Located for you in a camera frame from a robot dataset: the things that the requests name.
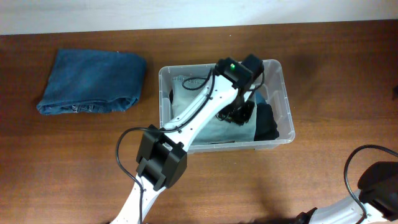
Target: wood grain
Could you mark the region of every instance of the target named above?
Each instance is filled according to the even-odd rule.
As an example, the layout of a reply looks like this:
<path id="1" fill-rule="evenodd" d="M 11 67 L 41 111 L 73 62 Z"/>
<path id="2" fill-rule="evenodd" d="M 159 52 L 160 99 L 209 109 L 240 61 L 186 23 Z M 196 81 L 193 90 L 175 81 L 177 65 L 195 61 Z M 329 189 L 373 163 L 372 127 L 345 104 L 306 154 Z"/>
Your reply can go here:
<path id="1" fill-rule="evenodd" d="M 125 113 L 39 115 L 60 48 L 145 57 L 140 102 Z M 343 167 L 354 148 L 398 149 L 398 21 L 0 36 L 0 223 L 112 220 L 132 187 L 114 146 L 127 128 L 159 125 L 160 68 L 249 53 L 282 64 L 295 140 L 273 150 L 190 155 L 146 222 L 295 217 L 347 196 Z M 121 146 L 130 170 L 140 138 L 132 133 Z M 373 162 L 391 159 L 361 152 L 349 168 L 353 188 Z"/>

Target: wooden table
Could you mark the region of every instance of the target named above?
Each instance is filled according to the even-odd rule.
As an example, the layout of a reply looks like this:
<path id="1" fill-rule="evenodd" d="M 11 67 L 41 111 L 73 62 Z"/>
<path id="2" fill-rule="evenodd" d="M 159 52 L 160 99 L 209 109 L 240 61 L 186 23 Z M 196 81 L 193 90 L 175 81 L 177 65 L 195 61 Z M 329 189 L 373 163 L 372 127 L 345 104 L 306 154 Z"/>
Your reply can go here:
<path id="1" fill-rule="evenodd" d="M 148 63 L 141 99 L 124 113 L 42 116 L 57 49 L 135 52 Z M 273 150 L 190 155 L 188 169 L 160 195 L 149 223 L 238 223 L 295 217 L 348 195 L 343 167 L 362 144 L 398 149 L 398 21 L 284 24 L 0 36 L 0 222 L 105 223 L 132 187 L 114 146 L 134 126 L 159 125 L 158 71 L 254 53 L 278 60 L 296 131 Z M 141 133 L 121 146 L 135 170 Z M 354 189 L 372 163 L 349 168 Z"/>

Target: black cloth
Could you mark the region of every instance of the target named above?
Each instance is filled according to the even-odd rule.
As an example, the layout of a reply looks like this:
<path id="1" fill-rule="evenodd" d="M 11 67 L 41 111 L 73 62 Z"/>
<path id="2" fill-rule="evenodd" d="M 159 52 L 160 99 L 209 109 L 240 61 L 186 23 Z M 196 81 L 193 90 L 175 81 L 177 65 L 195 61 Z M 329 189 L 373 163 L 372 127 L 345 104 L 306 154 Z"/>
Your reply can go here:
<path id="1" fill-rule="evenodd" d="M 267 103 L 257 104 L 257 120 L 255 141 L 275 140 L 279 137 L 278 125 L 274 121 L 271 105 Z"/>
<path id="2" fill-rule="evenodd" d="M 394 100 L 394 99 L 396 99 L 396 98 L 398 98 L 398 86 L 396 86 L 395 88 L 393 88 L 392 89 L 392 92 L 393 92 L 393 96 L 392 96 L 392 99 Z"/>

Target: white wall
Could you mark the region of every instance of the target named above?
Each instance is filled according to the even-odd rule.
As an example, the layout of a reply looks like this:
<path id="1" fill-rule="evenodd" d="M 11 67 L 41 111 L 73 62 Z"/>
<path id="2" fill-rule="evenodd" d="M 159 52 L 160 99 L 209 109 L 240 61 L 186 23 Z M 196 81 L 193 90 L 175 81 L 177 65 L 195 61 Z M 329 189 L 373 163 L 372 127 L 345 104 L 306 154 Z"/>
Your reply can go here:
<path id="1" fill-rule="evenodd" d="M 0 0 L 0 34 L 398 19 L 398 0 Z"/>

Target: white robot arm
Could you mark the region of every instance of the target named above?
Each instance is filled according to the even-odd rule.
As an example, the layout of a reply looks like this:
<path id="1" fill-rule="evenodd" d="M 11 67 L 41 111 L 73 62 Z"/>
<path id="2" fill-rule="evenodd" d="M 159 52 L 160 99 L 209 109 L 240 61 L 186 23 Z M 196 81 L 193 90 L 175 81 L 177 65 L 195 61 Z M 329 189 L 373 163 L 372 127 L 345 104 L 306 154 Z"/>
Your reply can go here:
<path id="1" fill-rule="evenodd" d="M 141 224 L 159 194 L 173 186 L 185 171 L 187 151 L 197 134 L 220 111 L 233 111 L 240 108 L 251 96 L 253 90 L 257 88 L 252 88 L 252 84 L 261 73 L 263 74 L 263 71 L 262 61 L 253 55 L 246 58 L 242 64 L 231 58 L 220 60 L 214 69 L 212 79 L 210 80 L 211 74 L 209 73 L 208 82 L 183 113 L 165 124 L 163 129 L 158 130 L 154 126 L 150 126 L 148 129 L 138 128 L 145 130 L 137 156 L 139 166 L 135 179 L 139 184 L 134 184 L 122 210 L 111 224 Z M 119 163 L 118 146 L 116 157 Z M 392 186 L 390 188 L 392 191 L 387 193 L 395 192 L 396 197 L 398 174 L 395 175 L 393 181 L 395 182 L 389 183 Z M 390 203 L 388 212 L 397 212 L 398 201 L 394 203 L 394 196 L 391 200 L 388 202 Z M 398 218 L 396 213 L 394 216 L 394 214 L 386 214 L 386 211 L 382 211 L 380 207 L 376 208 L 374 201 L 365 200 L 362 203 L 368 214 L 364 219 L 366 223 L 384 222 Z M 308 213 L 301 213 L 292 224 L 354 224 L 361 217 L 361 207 L 352 197 L 347 197 L 329 207 L 314 208 Z"/>

